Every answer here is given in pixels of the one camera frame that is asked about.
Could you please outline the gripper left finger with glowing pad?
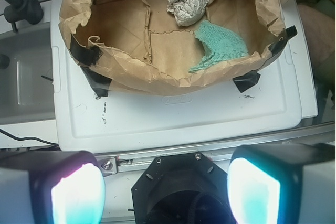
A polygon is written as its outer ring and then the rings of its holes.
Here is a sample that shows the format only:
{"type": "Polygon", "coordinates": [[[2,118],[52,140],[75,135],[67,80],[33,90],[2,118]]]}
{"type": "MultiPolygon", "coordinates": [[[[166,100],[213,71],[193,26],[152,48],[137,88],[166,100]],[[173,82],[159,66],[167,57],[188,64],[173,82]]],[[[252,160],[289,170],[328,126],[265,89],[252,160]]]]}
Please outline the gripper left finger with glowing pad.
{"type": "Polygon", "coordinates": [[[104,202],[90,152],[1,153],[1,223],[99,223],[104,202]]]}

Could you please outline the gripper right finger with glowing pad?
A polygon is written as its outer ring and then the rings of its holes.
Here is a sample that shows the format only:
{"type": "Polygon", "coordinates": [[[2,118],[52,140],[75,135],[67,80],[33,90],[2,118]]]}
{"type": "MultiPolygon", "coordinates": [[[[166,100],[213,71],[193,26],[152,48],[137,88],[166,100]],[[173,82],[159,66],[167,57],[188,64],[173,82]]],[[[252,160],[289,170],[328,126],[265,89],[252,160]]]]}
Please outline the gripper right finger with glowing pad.
{"type": "Polygon", "coordinates": [[[335,146],[241,145],[227,192],[237,223],[335,223],[335,146]]]}

